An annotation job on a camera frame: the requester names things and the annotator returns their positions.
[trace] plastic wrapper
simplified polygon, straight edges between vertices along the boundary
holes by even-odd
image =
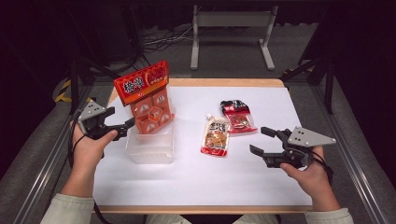
[[[220,106],[230,122],[230,133],[250,133],[257,130],[248,106],[242,101],[221,101]]]
[[[209,121],[205,126],[204,139],[201,145],[201,152],[225,157],[228,150],[230,124],[225,118],[214,118],[207,115]]]

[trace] sleeve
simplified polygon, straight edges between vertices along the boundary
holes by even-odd
[[[51,201],[41,224],[89,224],[93,209],[93,198],[79,198],[57,194]]]
[[[353,224],[347,208],[331,212],[306,212],[305,218],[308,224]]]

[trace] transparent box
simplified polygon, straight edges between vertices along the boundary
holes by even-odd
[[[156,133],[141,134],[134,126],[128,132],[126,151],[138,164],[171,163],[174,155],[174,120]]]

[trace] snack bag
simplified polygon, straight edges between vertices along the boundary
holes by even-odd
[[[240,100],[221,101],[221,110],[230,122],[230,133],[250,133],[257,130],[248,106]]]
[[[207,115],[207,118],[209,121],[205,127],[201,152],[208,155],[225,157],[228,149],[230,124],[227,119],[214,118],[211,115]]]

